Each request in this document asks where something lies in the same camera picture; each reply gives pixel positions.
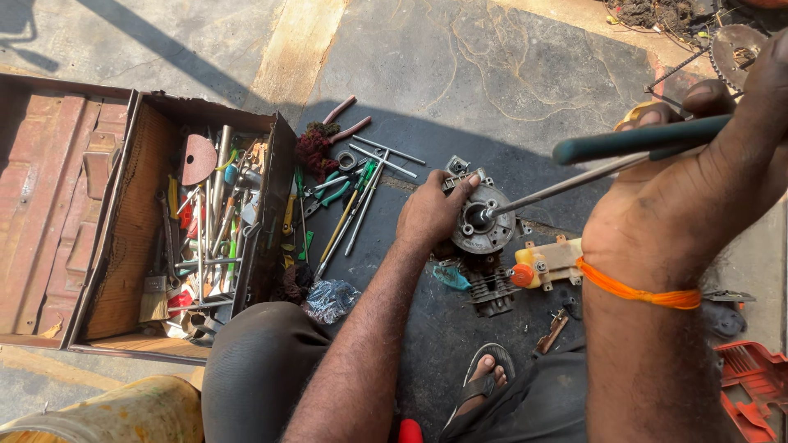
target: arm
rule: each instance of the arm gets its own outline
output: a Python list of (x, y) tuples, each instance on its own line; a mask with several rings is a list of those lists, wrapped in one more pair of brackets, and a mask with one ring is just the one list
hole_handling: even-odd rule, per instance
[(385, 441), (413, 291), (429, 251), (449, 237), (479, 183), (474, 175), (446, 197), (440, 184), (447, 176), (433, 171), (405, 203), (396, 240), (315, 371), (283, 441)]
[[(619, 175), (583, 233), (588, 264), (634, 289), (696, 288), (716, 255), (788, 186), (788, 35), (772, 39), (736, 107), (717, 80), (688, 92), (696, 117), (734, 118), (707, 147)], [(680, 117), (651, 106), (633, 125)], [(588, 439), (731, 441), (701, 310), (621, 299), (583, 285)]]

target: rusty metal box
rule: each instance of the rusty metal box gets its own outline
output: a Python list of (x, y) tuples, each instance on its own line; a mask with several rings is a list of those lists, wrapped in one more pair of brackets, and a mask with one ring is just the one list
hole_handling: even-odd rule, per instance
[(13, 74), (0, 101), (0, 344), (205, 363), (208, 348), (133, 333), (161, 221), (153, 194), (184, 124), (268, 134), (262, 230), (232, 313), (268, 300), (296, 144), (279, 113)]

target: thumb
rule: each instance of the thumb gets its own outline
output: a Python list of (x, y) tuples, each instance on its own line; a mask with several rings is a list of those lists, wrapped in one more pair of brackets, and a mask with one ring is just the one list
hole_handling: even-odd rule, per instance
[(453, 207), (457, 209), (463, 207), (463, 203), (465, 203), (465, 200), (468, 199), (468, 196), (471, 194), (471, 192), (473, 192), (474, 189), (479, 185), (479, 182), (481, 182), (481, 177), (479, 177), (479, 174), (471, 174), (469, 177), (466, 177), (454, 187), (454, 191), (452, 191), (447, 200)]

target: knee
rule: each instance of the knee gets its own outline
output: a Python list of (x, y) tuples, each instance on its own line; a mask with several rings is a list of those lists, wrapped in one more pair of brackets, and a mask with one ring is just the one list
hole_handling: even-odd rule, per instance
[(298, 306), (289, 302), (258, 303), (249, 307), (221, 328), (214, 342), (217, 349), (242, 348), (259, 350), (289, 346), (294, 331), (310, 327), (310, 319)]

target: plastic bag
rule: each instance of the plastic bag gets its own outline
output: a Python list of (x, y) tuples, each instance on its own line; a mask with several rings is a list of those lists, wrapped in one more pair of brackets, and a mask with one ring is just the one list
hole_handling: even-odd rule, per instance
[(318, 323), (330, 325), (347, 314), (360, 296), (361, 292), (344, 280), (321, 280), (309, 292), (304, 310)]

